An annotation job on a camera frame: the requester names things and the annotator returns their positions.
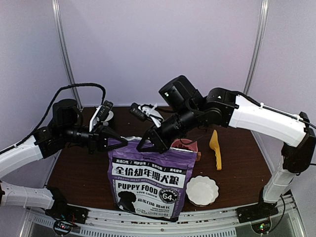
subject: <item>yellow spatula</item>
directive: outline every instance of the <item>yellow spatula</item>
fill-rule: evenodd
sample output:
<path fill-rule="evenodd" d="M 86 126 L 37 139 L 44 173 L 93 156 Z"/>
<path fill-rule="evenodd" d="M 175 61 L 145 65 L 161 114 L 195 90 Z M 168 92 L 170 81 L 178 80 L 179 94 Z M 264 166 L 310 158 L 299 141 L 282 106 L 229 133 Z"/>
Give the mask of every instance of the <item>yellow spatula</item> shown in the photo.
<path fill-rule="evenodd" d="M 215 151 L 216 156 L 216 168 L 217 170 L 222 170 L 222 158 L 221 151 L 219 149 L 218 139 L 217 139 L 217 131 L 214 130 L 211 140 L 209 141 L 209 147 Z"/>

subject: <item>purple bag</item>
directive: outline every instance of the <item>purple bag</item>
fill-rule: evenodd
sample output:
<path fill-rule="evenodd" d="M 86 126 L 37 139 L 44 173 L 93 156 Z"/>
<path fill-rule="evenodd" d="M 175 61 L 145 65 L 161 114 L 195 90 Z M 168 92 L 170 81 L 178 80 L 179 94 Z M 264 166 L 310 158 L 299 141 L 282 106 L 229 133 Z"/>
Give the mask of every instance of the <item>purple bag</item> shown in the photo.
<path fill-rule="evenodd" d="M 122 210 L 177 221 L 197 154 L 171 148 L 163 154 L 140 153 L 140 138 L 109 152 L 108 177 L 115 204 Z"/>

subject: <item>dark brown tabletop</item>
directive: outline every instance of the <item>dark brown tabletop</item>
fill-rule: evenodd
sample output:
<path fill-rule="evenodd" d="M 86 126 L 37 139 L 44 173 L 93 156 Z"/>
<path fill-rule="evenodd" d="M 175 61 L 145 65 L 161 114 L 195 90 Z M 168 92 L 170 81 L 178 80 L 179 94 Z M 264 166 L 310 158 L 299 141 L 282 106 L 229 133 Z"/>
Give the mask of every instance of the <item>dark brown tabletop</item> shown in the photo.
<path fill-rule="evenodd" d="M 85 108 L 83 116 L 87 124 L 94 108 Z M 151 123 L 141 122 L 132 116 L 128 107 L 113 108 L 114 118 L 110 126 L 122 136 L 142 136 Z M 218 132 L 222 156 L 222 170 L 216 170 L 215 153 L 209 147 L 213 129 Z M 198 141 L 202 153 L 195 163 L 192 177 L 208 176 L 216 181 L 219 196 L 207 207 L 196 207 L 186 198 L 183 211 L 209 210 L 250 204 L 258 201 L 259 192 L 271 177 L 267 164 L 248 130 L 212 126 L 208 133 L 194 129 L 188 138 Z M 48 186 L 57 187 L 70 204 L 114 210 L 113 197 L 107 176 L 107 153 L 88 154 L 87 148 L 64 149 L 54 167 Z"/>

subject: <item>white bowl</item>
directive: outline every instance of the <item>white bowl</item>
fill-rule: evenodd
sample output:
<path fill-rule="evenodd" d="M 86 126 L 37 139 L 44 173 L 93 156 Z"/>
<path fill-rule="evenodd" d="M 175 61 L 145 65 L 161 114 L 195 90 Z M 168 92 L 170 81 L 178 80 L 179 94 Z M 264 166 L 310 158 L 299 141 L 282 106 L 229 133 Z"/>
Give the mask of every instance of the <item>white bowl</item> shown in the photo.
<path fill-rule="evenodd" d="M 197 176 L 187 183 L 186 193 L 190 202 L 197 206 L 206 206 L 218 197 L 216 182 L 207 176 Z"/>

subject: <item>64% label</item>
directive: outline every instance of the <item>64% label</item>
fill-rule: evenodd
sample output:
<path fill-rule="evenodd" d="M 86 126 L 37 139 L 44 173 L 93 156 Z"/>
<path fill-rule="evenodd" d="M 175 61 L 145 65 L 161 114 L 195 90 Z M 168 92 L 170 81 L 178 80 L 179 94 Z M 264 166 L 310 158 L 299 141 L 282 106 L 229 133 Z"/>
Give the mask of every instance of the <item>64% label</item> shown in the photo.
<path fill-rule="evenodd" d="M 159 197 L 164 203 L 174 203 L 179 199 L 179 194 L 173 189 L 161 189 Z"/>

